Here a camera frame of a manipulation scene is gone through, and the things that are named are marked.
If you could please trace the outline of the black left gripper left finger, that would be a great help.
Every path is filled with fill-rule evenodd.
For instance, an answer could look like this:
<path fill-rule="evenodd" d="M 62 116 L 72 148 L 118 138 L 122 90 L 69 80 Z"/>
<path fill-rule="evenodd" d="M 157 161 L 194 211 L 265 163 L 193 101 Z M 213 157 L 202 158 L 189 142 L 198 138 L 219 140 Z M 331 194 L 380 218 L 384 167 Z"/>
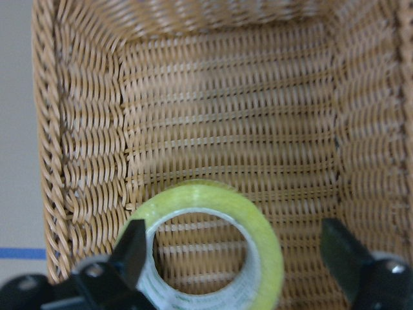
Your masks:
<path fill-rule="evenodd" d="M 146 261 L 146 228 L 143 219 L 131 220 L 109 258 L 130 289 L 135 289 Z"/>

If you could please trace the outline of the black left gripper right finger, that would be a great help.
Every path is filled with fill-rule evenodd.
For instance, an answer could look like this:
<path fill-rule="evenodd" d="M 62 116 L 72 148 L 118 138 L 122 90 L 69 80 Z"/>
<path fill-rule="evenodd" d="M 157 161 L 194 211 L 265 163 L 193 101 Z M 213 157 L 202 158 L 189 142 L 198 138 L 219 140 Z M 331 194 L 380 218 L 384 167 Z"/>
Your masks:
<path fill-rule="evenodd" d="M 321 223 L 321 257 L 349 302 L 358 296 L 365 269 L 374 262 L 370 251 L 337 218 Z"/>

